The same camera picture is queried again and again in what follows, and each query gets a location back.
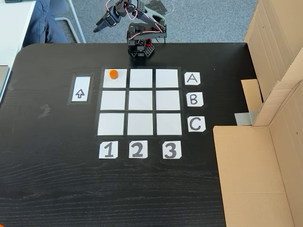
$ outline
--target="up arrow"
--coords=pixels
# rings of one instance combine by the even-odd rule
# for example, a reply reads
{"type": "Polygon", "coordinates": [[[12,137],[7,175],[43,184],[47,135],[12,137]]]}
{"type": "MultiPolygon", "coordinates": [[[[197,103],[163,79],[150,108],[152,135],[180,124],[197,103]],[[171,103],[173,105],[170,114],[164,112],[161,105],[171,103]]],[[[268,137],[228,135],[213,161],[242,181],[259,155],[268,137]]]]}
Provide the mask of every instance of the up arrow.
{"type": "Polygon", "coordinates": [[[84,94],[84,92],[82,91],[82,89],[80,89],[80,91],[78,91],[78,92],[76,93],[76,95],[78,96],[78,98],[81,98],[81,97],[84,96],[85,94],[84,94]]]}

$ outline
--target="white desk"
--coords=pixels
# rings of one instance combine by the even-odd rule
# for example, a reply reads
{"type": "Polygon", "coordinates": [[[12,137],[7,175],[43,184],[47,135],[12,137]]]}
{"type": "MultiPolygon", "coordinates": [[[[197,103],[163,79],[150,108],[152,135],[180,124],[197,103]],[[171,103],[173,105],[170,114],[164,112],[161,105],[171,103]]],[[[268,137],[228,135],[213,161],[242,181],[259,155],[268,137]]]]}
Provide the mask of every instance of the white desk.
{"type": "Polygon", "coordinates": [[[15,57],[21,50],[35,2],[7,4],[4,0],[0,0],[0,65],[8,65],[9,74],[15,57]]]}

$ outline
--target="chair leg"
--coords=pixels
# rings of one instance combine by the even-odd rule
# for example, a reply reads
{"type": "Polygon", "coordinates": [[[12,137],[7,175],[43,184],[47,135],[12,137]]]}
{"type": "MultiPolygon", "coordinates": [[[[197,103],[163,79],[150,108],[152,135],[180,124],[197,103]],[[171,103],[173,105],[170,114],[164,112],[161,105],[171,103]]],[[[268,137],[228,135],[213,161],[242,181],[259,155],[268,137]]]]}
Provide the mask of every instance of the chair leg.
{"type": "Polygon", "coordinates": [[[74,27],[72,26],[71,21],[70,21],[68,18],[66,18],[66,17],[57,17],[57,18],[55,18],[55,20],[56,20],[56,21],[65,20],[65,21],[68,23],[68,25],[69,25],[69,27],[70,27],[70,29],[71,29],[71,32],[72,32],[72,34],[73,34],[74,37],[75,37],[76,42],[77,42],[77,43],[80,43],[80,40],[79,40],[79,38],[78,38],[78,36],[77,36],[77,34],[76,34],[76,31],[75,31],[74,27]]]}
{"type": "Polygon", "coordinates": [[[78,30],[79,30],[81,39],[82,39],[83,43],[85,44],[86,41],[85,41],[84,34],[83,34],[82,28],[81,28],[81,26],[80,26],[80,23],[79,23],[79,20],[78,20],[78,17],[77,17],[75,8],[74,8],[74,5],[73,5],[73,3],[72,3],[71,0],[68,0],[68,3],[70,4],[72,14],[74,15],[74,18],[75,18],[75,21],[76,21],[76,24],[77,24],[77,27],[78,27],[78,30]]]}

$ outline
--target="black table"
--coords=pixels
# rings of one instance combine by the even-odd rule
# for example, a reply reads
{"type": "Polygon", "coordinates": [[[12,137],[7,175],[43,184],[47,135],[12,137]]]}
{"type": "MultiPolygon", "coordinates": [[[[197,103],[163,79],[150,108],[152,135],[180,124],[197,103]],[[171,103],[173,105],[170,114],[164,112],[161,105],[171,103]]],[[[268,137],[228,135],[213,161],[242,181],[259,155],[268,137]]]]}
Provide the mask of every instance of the black table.
{"type": "Polygon", "coordinates": [[[18,54],[0,107],[1,224],[225,226],[212,128],[248,112],[241,79],[256,78],[248,47],[155,48],[148,61],[132,61],[126,44],[36,44],[18,54]],[[178,160],[163,159],[157,140],[147,159],[129,159],[126,148],[99,159],[101,69],[142,66],[200,72],[205,105],[184,112],[205,116],[207,130],[182,139],[178,160]],[[89,105],[67,105],[75,73],[94,74],[89,105]]]}

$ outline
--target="gray carpet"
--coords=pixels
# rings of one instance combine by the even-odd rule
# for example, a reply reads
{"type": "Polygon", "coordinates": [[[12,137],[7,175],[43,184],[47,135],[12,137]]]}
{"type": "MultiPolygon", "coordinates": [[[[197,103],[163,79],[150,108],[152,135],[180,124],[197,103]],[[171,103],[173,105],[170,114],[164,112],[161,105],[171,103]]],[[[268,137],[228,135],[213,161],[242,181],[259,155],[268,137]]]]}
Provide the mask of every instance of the gray carpet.
{"type": "MultiPolygon", "coordinates": [[[[95,23],[105,14],[106,0],[72,0],[88,43],[125,43],[131,22],[122,18],[115,27],[93,33],[95,23]]],[[[161,0],[167,12],[167,42],[243,42],[257,0],[161,0]]],[[[76,23],[69,10],[64,15],[76,23]]],[[[75,42],[67,23],[58,22],[70,42],[75,42]]]]}

